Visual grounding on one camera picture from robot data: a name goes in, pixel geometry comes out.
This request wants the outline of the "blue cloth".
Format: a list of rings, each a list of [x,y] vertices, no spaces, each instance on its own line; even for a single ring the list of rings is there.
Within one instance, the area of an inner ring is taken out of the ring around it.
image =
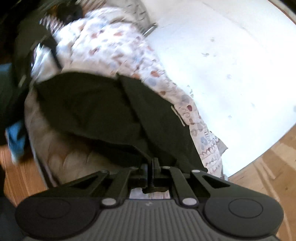
[[[11,160],[16,164],[22,160],[26,152],[27,135],[23,121],[18,121],[6,128],[5,134]]]

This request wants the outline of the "floral patterned bed cover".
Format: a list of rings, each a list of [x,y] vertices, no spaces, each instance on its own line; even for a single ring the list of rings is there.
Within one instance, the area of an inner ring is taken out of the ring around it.
[[[208,130],[194,102],[192,90],[175,84],[167,76],[131,14],[121,8],[103,7],[89,11],[81,20],[68,25],[58,23],[52,16],[43,18],[42,24],[53,31],[63,72],[133,77],[169,101],[169,110],[190,131],[209,174],[223,177],[221,156],[226,146]],[[54,130],[41,112],[34,88],[25,101],[25,124],[34,158],[48,187],[104,169],[118,170],[118,166],[85,144]]]

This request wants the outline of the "wooden wardrobe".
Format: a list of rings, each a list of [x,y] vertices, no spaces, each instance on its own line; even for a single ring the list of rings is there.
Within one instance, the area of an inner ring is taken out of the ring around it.
[[[295,145],[293,126],[264,154],[229,178],[280,203],[284,218],[277,236],[281,240],[295,240]]]

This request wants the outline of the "black garment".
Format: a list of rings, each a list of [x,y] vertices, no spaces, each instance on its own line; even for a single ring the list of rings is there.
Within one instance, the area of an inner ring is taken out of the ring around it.
[[[26,103],[36,154],[54,185],[158,159],[204,170],[175,106],[141,81],[68,72],[36,84]]]

